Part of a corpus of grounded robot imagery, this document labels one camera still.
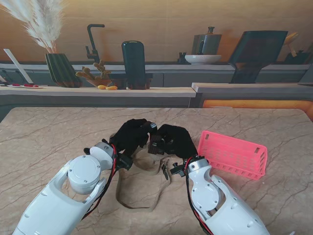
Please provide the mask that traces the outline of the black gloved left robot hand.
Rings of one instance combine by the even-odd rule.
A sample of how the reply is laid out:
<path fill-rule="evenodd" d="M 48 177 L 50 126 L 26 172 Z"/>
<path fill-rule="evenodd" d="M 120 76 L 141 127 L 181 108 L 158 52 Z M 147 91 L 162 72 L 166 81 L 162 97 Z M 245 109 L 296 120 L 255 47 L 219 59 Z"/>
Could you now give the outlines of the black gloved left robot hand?
<path fill-rule="evenodd" d="M 157 125 L 146 119 L 131 119 L 125 122 L 120 129 L 110 137 L 110 144 L 117 152 L 123 152 L 130 157 L 138 147 L 146 145 L 149 135 L 157 131 Z"/>

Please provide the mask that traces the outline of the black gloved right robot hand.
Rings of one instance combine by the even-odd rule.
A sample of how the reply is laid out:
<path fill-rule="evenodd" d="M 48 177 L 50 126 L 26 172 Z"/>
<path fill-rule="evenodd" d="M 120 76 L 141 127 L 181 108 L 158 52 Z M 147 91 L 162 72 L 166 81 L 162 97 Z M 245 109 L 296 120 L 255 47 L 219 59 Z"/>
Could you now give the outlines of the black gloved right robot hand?
<path fill-rule="evenodd" d="M 189 132 L 179 126 L 164 124 L 151 135 L 148 152 L 151 154 L 176 155 L 189 159 L 198 155 Z"/>

